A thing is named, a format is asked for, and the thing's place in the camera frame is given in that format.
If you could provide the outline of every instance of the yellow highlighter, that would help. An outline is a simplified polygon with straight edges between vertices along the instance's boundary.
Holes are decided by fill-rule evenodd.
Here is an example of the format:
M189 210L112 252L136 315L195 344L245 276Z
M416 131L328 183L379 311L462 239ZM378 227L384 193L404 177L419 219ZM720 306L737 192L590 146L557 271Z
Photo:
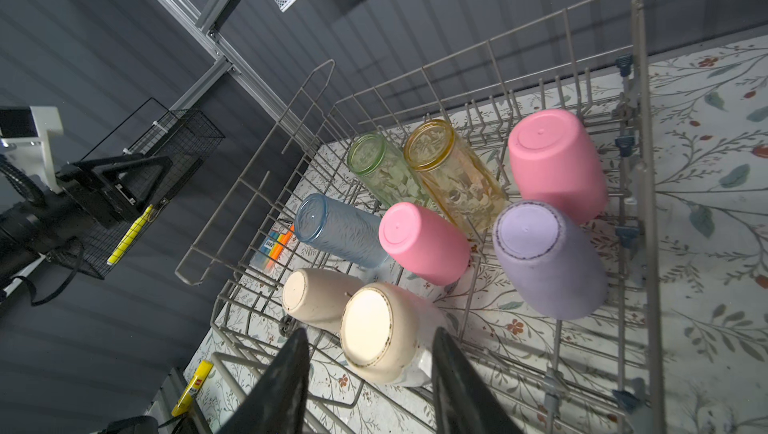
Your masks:
M200 365L197 366L197 370L194 372L194 376L192 376L190 383L187 384L187 389L184 390L184 393L179 398L179 401L176 403L174 410L170 412L173 417L180 416L189 410L190 406L192 405L192 400L197 397L197 392L199 392L200 388L203 387L203 382L205 382L205 379L208 377L208 373L212 367L214 367L214 365L208 361L200 362Z
M123 254L125 254L125 251L128 250L128 247L130 247L134 239L136 239L136 236L139 235L141 228L144 227L144 225L147 223L153 210L154 208L150 204L147 206L147 209L144 211L144 213L134 221L134 223L130 226L130 229L128 229L128 232L126 232L123 236L120 244L118 244L118 247L114 250L112 255L109 256L109 259L107 259L108 266L114 266L120 259L123 258Z

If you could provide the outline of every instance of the amber glass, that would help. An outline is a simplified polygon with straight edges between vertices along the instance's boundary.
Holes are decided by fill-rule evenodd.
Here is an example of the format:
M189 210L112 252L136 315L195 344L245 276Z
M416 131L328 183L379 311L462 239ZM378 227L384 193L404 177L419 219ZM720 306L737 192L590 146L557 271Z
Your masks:
M442 120L416 128L403 151L408 165L448 220L467 235L493 225L507 201L475 151Z

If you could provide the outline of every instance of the purple cup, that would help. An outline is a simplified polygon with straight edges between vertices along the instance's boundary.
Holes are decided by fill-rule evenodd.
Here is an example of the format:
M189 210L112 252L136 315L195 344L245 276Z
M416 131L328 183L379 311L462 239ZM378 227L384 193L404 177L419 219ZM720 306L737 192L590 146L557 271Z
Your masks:
M608 295L608 277L589 239L549 204L524 200L496 218L493 247L504 272L537 312L572 320Z

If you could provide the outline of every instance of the blue glass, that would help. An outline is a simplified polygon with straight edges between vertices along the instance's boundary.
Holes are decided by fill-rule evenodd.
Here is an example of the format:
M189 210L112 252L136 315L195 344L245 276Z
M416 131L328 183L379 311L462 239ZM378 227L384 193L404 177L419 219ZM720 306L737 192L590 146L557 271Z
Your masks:
M379 243L381 221L371 213L314 193L299 206L293 232L300 242L372 269L388 256Z

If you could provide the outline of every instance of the upside-down cup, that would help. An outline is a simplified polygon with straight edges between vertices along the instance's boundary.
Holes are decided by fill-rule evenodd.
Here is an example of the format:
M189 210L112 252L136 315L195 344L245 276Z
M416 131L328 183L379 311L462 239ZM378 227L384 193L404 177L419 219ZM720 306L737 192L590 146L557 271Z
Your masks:
M388 283L357 291L344 309L341 346L349 367L374 384L424 386L432 378L432 339L448 328L427 299Z
M562 211L576 224L608 204L600 157L584 125L562 109L536 112L509 135L509 164L520 194Z
M552 206L523 200L493 229L504 273L534 310L560 320L592 314L608 295L608 276L581 227Z
M379 242L398 264L434 285L455 283L469 265L464 233L435 212L410 202L386 211Z
M360 279L335 270L299 269L283 285L283 309L304 324L338 333L346 303L360 287Z

